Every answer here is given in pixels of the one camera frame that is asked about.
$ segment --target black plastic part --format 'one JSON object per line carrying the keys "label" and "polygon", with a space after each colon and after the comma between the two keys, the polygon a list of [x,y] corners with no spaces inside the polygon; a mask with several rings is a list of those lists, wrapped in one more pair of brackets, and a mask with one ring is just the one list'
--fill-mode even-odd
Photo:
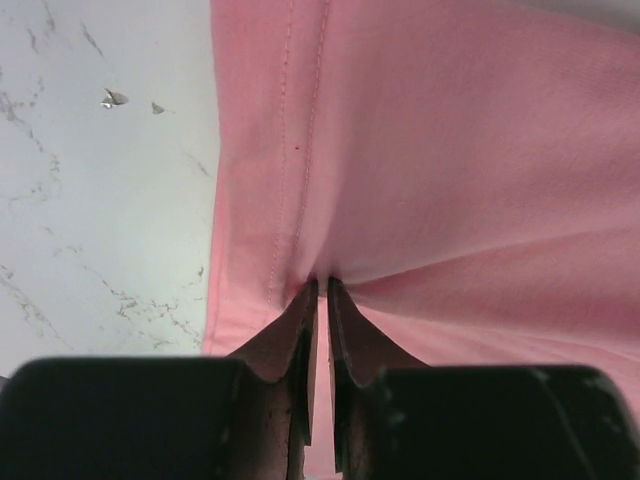
{"label": "black plastic part", "polygon": [[316,301],[231,358],[26,365],[0,395],[0,479],[301,480]]}
{"label": "black plastic part", "polygon": [[330,281],[328,299],[345,480],[640,478],[637,429],[601,372],[421,368],[357,311],[339,281]]}

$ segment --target stitching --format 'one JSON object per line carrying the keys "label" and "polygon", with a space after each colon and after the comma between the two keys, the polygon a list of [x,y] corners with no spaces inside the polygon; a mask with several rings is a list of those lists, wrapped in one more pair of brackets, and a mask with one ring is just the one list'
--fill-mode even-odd
{"label": "stitching", "polygon": [[[311,98],[311,113],[309,115],[309,134],[307,137],[307,158],[305,159],[305,172],[304,172],[304,187],[302,189],[302,207],[300,208],[300,215],[298,217],[298,225],[296,227],[296,236],[293,242],[293,252],[291,254],[290,269],[293,267],[295,256],[298,252],[298,245],[300,243],[300,234],[302,232],[302,222],[304,214],[307,210],[308,189],[309,189],[309,173],[311,170],[311,154],[313,153],[313,133],[316,119],[316,105],[318,104],[318,90],[320,87],[320,66],[322,64],[322,47],[324,46],[324,34],[325,27],[327,26],[327,17],[329,16],[329,2],[324,2],[324,14],[322,17],[322,25],[320,26],[320,39],[318,41],[318,53],[316,55],[316,82],[313,86],[313,97]],[[285,283],[285,289],[283,297],[286,297],[288,290],[288,282]]]}
{"label": "stitching", "polygon": [[280,100],[280,127],[282,130],[282,163],[280,165],[280,205],[278,206],[278,223],[277,223],[277,233],[276,240],[273,246],[273,261],[271,264],[271,272],[269,273],[269,293],[267,297],[267,307],[271,306],[271,302],[273,299],[273,282],[276,274],[276,265],[278,263],[278,255],[280,253],[280,240],[282,236],[282,215],[284,208],[284,173],[285,173],[285,165],[287,160],[287,137],[286,137],[286,124],[284,118],[284,110],[285,110],[285,100],[287,94],[287,72],[289,66],[289,52],[291,45],[291,30],[293,23],[293,1],[289,2],[289,20],[287,25],[287,39],[284,44],[284,60],[282,62],[282,84],[281,84],[281,100]]}

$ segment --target pink cloth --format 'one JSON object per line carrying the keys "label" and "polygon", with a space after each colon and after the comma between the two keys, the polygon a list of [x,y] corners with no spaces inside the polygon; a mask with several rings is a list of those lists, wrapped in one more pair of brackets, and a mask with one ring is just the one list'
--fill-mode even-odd
{"label": "pink cloth", "polygon": [[423,361],[588,363],[640,417],[640,38],[490,0],[212,10],[205,353],[335,274]]}

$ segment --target scratched surface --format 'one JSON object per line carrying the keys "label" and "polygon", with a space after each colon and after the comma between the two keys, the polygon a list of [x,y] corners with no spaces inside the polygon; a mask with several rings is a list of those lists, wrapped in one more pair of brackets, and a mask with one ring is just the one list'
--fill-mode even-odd
{"label": "scratched surface", "polygon": [[[198,353],[209,28],[208,0],[0,3],[0,376],[49,355]],[[105,89],[128,102],[101,107]]]}

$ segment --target pink fabric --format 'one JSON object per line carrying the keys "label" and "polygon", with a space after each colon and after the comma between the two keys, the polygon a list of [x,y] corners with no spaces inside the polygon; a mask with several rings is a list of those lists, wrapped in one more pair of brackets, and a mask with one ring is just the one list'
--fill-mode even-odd
{"label": "pink fabric", "polygon": [[[335,274],[426,362],[588,363],[640,416],[640,38],[489,0],[212,9],[204,352]],[[319,365],[307,470],[332,478]]]}

